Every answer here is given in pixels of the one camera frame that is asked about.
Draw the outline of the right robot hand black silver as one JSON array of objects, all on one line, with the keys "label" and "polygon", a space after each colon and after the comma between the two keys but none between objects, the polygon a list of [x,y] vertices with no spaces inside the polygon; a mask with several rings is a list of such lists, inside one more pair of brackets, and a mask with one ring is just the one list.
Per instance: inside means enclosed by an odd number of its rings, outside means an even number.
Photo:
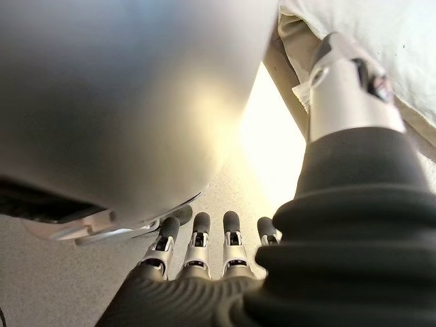
[{"label": "right robot hand black silver", "polygon": [[258,221],[255,278],[238,216],[208,278],[200,213],[179,276],[164,277],[178,223],[166,219],[99,326],[434,326],[435,195],[385,70],[340,33],[317,49],[307,146],[293,200]]}]

